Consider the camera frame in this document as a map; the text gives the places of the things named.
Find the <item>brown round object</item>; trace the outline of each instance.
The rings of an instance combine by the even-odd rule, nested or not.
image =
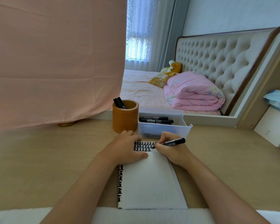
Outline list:
[[[70,127],[74,124],[75,124],[75,122],[65,122],[65,123],[59,123],[58,126],[60,126],[60,127]]]
[[[139,104],[132,100],[123,100],[123,103],[127,109],[118,108],[113,103],[113,130],[116,133],[124,130],[135,132],[138,127]]]

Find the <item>beige upholstered headboard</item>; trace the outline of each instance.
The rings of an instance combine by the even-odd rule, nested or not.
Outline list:
[[[279,32],[280,27],[179,37],[175,61],[181,72],[196,71],[215,83],[226,98],[220,111],[229,115]]]

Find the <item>bed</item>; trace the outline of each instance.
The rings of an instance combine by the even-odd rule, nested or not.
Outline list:
[[[206,76],[224,93],[226,101],[217,111],[185,111],[185,115],[229,116],[244,88],[254,75],[280,27],[179,37],[175,61],[181,72],[196,71]],[[164,90],[147,83],[158,72],[125,70],[120,97],[140,106],[173,109]]]

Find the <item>hand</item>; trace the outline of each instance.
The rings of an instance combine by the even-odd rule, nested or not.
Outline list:
[[[189,155],[192,154],[185,144],[179,144],[174,146],[161,145],[161,143],[176,140],[179,138],[181,137],[177,134],[163,132],[159,142],[155,144],[155,148],[158,152],[168,157],[168,159],[172,163],[175,163],[185,168],[188,162]]]
[[[123,131],[101,151],[101,154],[108,157],[115,165],[145,159],[148,157],[148,153],[134,150],[134,142],[141,140],[142,138],[134,135],[133,131]]]

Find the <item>wooden tabletop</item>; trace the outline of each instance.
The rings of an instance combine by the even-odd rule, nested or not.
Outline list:
[[[117,134],[85,119],[0,132],[0,210],[54,206]],[[250,130],[195,125],[188,148],[255,209],[280,211],[280,148]],[[207,207],[188,173],[174,166],[189,208]],[[118,168],[99,206],[117,207]]]

